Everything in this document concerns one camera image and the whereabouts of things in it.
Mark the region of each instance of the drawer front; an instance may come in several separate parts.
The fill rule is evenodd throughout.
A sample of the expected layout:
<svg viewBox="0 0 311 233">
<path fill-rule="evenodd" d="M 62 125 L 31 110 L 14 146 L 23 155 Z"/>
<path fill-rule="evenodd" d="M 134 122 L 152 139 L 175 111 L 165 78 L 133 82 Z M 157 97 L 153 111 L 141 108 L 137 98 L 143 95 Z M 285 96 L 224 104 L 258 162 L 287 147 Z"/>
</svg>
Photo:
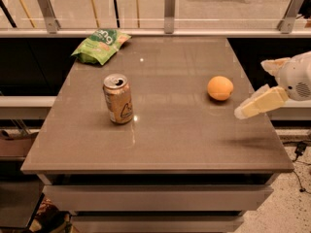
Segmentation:
<svg viewBox="0 0 311 233">
<path fill-rule="evenodd" d="M 256 210 L 268 185 L 46 185 L 61 211 L 174 212 Z"/>
<path fill-rule="evenodd" d="M 81 232 L 234 232 L 241 216 L 74 216 L 73 225 Z"/>
</svg>

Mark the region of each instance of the can top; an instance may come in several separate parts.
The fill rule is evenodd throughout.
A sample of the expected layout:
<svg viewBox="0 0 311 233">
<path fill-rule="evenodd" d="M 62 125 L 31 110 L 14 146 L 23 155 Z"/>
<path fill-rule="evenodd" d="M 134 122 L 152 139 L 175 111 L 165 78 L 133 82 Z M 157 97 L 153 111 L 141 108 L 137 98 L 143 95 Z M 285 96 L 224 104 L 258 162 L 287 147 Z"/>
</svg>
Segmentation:
<svg viewBox="0 0 311 233">
<path fill-rule="evenodd" d="M 127 77 L 123 74 L 111 74 L 104 80 L 104 86 L 111 89 L 118 89 L 125 86 Z"/>
</svg>

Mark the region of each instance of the soda can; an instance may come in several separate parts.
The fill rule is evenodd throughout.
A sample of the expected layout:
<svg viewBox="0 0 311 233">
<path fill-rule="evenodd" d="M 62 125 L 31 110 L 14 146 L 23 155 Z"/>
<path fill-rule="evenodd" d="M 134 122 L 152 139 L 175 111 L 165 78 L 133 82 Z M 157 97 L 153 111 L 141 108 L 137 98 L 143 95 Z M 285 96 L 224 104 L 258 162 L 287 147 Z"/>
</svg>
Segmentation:
<svg viewBox="0 0 311 233">
<path fill-rule="evenodd" d="M 118 124 L 131 121 L 133 108 L 127 77 L 122 74 L 107 76 L 104 80 L 103 90 L 110 120 Z"/>
</svg>

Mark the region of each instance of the orange fruit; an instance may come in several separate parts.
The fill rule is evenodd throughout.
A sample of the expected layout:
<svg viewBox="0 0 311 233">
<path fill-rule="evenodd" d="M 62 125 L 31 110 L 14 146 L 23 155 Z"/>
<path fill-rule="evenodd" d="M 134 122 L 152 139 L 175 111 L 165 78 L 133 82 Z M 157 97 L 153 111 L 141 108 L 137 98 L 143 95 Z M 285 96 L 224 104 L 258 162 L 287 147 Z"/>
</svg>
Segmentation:
<svg viewBox="0 0 311 233">
<path fill-rule="evenodd" d="M 224 76 L 216 76 L 207 84 L 207 93 L 214 99 L 224 101 L 233 91 L 233 83 Z"/>
</svg>

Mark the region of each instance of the green snack bag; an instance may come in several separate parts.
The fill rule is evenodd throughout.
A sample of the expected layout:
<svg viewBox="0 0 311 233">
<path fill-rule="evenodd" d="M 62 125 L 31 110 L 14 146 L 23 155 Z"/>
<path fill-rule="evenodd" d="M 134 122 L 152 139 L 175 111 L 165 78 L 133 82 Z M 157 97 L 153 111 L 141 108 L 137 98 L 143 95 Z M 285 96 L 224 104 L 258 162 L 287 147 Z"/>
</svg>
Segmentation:
<svg viewBox="0 0 311 233">
<path fill-rule="evenodd" d="M 119 30 L 98 29 L 83 40 L 71 55 L 78 57 L 83 63 L 99 62 L 103 65 L 130 38 Z"/>
</svg>

